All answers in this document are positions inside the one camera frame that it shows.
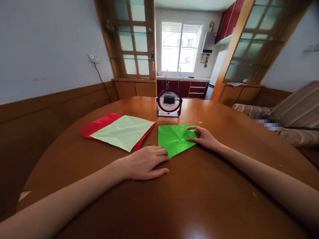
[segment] hand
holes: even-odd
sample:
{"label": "hand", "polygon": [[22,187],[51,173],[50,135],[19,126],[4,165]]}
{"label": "hand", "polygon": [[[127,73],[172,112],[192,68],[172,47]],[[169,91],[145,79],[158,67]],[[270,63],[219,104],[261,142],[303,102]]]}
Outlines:
{"label": "hand", "polygon": [[187,141],[199,143],[203,145],[205,148],[216,150],[217,148],[221,147],[222,144],[214,138],[214,136],[207,130],[198,126],[191,126],[187,128],[195,129],[195,133],[200,134],[200,138],[188,138]]}
{"label": "hand", "polygon": [[167,168],[153,170],[159,163],[169,160],[167,155],[167,150],[161,146],[148,146],[117,161],[121,164],[124,178],[148,180],[169,172]]}

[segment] window frame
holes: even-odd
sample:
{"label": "window frame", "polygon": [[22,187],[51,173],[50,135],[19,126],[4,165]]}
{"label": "window frame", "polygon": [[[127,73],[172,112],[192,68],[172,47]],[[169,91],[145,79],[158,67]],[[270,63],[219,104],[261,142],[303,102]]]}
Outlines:
{"label": "window frame", "polygon": [[[183,34],[183,27],[184,24],[194,24],[194,25],[202,25],[202,31],[201,34],[199,36],[199,44],[198,44],[198,51],[197,51],[197,56],[195,59],[195,66],[194,66],[194,71],[193,72],[184,72],[181,71],[181,74],[195,74],[196,72],[196,62],[198,60],[198,57],[200,57],[201,53],[200,53],[200,48],[201,48],[201,44],[203,44],[203,34],[205,33],[205,31],[203,30],[205,27],[205,23],[204,22],[190,22],[190,21],[177,21],[177,20],[172,20],[172,19],[161,19],[160,20],[160,35],[159,35],[159,39],[160,39],[160,54],[159,54],[159,62],[157,65],[157,71],[161,71],[162,74],[166,74],[166,71],[162,71],[162,22],[172,22],[172,23],[181,23],[182,24],[182,28],[181,28],[181,36]],[[179,45],[179,54],[178,54],[178,62],[180,60],[180,50],[181,50],[181,41],[180,41],[180,45]],[[179,71],[168,71],[167,74],[172,75],[179,75]]]}

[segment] striped cushion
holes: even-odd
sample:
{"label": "striped cushion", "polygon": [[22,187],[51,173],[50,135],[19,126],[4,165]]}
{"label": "striped cushion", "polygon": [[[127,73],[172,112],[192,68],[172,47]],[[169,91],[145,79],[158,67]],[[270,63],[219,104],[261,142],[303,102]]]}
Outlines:
{"label": "striped cushion", "polygon": [[319,147],[319,131],[283,128],[277,133],[295,147]]}
{"label": "striped cushion", "polygon": [[233,109],[238,110],[245,115],[267,115],[272,108],[269,107],[261,107],[261,106],[250,106],[250,105],[242,105],[242,104],[234,104]]}
{"label": "striped cushion", "polygon": [[319,81],[294,92],[268,114],[284,127],[319,128]]}

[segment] desk fan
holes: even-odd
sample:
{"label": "desk fan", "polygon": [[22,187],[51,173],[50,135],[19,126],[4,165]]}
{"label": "desk fan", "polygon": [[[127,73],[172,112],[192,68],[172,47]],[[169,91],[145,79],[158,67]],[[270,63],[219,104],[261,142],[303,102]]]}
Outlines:
{"label": "desk fan", "polygon": [[178,93],[172,89],[167,88],[163,90],[157,101],[157,115],[168,116],[168,117],[179,117],[182,109],[182,98],[179,97]]}

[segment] forearm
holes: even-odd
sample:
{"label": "forearm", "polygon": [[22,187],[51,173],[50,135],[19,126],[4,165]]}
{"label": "forearm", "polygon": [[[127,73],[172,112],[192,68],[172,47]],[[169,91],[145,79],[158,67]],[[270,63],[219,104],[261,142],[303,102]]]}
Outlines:
{"label": "forearm", "polygon": [[112,163],[0,224],[1,238],[52,238],[72,218],[125,177]]}
{"label": "forearm", "polygon": [[213,150],[255,181],[308,227],[319,231],[318,191],[224,145]]}

